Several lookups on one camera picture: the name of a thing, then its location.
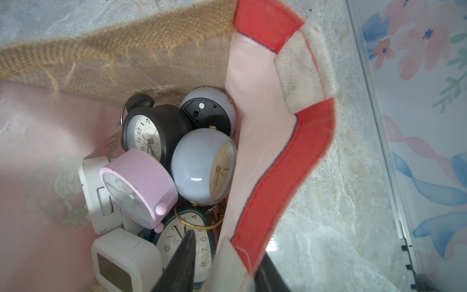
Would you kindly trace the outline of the white digital clock front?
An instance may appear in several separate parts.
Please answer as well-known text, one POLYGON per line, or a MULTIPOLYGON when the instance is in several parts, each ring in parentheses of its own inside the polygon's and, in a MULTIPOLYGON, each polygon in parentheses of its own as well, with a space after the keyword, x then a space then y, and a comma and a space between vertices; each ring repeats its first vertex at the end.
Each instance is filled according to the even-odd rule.
POLYGON ((163 274, 157 247, 122 228, 96 239, 91 254, 96 279, 110 292, 150 292, 163 274))

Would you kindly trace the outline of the pink round alarm clock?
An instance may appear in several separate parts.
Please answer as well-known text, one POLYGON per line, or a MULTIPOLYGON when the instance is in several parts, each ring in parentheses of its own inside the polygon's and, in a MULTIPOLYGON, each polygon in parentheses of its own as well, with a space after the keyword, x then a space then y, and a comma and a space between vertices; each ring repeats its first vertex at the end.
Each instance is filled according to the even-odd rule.
POLYGON ((165 167, 146 152, 130 149, 99 170, 111 198, 132 220, 162 233, 162 221, 178 202, 178 191, 165 167))

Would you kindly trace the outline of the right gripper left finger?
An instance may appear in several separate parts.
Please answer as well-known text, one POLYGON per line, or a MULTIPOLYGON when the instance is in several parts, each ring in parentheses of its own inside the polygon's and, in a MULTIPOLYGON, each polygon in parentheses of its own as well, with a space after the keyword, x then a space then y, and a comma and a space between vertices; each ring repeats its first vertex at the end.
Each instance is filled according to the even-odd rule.
POLYGON ((151 292, 190 292, 195 275, 196 237, 188 230, 151 292))

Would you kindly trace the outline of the dark green triangular clock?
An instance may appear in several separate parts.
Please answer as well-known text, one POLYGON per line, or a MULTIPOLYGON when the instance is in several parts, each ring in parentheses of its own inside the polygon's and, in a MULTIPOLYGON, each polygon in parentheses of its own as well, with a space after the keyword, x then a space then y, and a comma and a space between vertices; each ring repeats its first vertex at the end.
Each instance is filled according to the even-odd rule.
POLYGON ((206 228, 215 225, 218 219, 212 209, 192 206, 187 201, 182 201, 176 206, 176 210, 170 211, 169 215, 162 221, 164 225, 162 233, 157 234, 153 230, 146 229, 144 238, 157 246, 161 253, 162 267, 166 268, 185 233, 193 230, 196 235, 193 289, 198 291, 208 277, 214 260, 217 243, 216 229, 195 229, 185 225, 184 221, 193 226, 197 225, 206 228))

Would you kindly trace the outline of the white large digital clock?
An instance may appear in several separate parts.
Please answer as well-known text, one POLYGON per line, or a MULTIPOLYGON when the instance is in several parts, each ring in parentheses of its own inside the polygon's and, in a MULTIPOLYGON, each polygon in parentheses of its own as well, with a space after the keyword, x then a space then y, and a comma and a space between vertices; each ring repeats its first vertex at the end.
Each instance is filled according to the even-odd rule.
POLYGON ((121 211, 120 213, 122 215, 122 222, 123 222, 124 230, 126 230, 126 231, 128 231, 128 232, 130 232, 130 233, 132 233, 134 235, 140 236, 140 234, 144 230, 144 227, 142 227, 137 222, 135 222, 131 217, 126 215, 126 213, 124 213, 124 211, 121 211))

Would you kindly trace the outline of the blue dome alarm clock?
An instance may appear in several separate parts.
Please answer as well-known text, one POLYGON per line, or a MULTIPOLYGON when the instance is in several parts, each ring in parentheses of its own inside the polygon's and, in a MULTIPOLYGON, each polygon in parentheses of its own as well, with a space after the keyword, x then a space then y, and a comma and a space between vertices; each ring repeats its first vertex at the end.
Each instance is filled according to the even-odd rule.
POLYGON ((188 132, 177 144, 171 175, 182 198, 211 206, 229 194, 236 161, 237 147, 228 135, 200 128, 188 132))

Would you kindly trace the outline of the small white digital clock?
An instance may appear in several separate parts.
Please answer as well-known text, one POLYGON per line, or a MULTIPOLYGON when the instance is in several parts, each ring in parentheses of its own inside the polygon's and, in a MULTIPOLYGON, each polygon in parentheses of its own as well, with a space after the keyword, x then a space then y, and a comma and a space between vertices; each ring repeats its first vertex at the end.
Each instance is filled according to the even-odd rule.
POLYGON ((94 232, 102 236, 123 225, 120 208, 115 204, 101 181, 99 172, 109 163, 105 156, 84 159, 79 178, 94 232))

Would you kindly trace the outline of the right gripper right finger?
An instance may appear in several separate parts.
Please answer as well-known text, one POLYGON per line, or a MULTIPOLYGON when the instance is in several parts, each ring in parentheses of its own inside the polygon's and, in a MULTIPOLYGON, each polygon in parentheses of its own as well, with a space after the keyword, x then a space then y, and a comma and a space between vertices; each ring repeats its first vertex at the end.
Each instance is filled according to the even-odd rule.
POLYGON ((291 292, 268 254, 261 261, 254 283, 256 292, 291 292))

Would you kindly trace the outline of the black twin-bell alarm clock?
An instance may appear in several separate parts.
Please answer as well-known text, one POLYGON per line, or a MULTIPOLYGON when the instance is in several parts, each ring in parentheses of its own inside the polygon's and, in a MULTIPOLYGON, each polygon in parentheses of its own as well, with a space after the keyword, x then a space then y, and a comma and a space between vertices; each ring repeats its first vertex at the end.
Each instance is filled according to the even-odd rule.
POLYGON ((192 130, 186 115, 173 105, 154 104, 144 93, 132 95, 124 106, 122 148, 145 152, 159 161, 168 172, 176 146, 192 130))

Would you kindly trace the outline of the grey blue oval clock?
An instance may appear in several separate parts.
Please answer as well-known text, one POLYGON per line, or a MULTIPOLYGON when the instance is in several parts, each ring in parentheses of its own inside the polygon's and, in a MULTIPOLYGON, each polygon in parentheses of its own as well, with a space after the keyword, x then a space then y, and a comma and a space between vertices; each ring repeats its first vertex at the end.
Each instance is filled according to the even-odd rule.
POLYGON ((201 87, 189 92, 179 109, 192 130, 213 126, 230 137, 234 134, 237 115, 233 100, 216 88, 201 87))

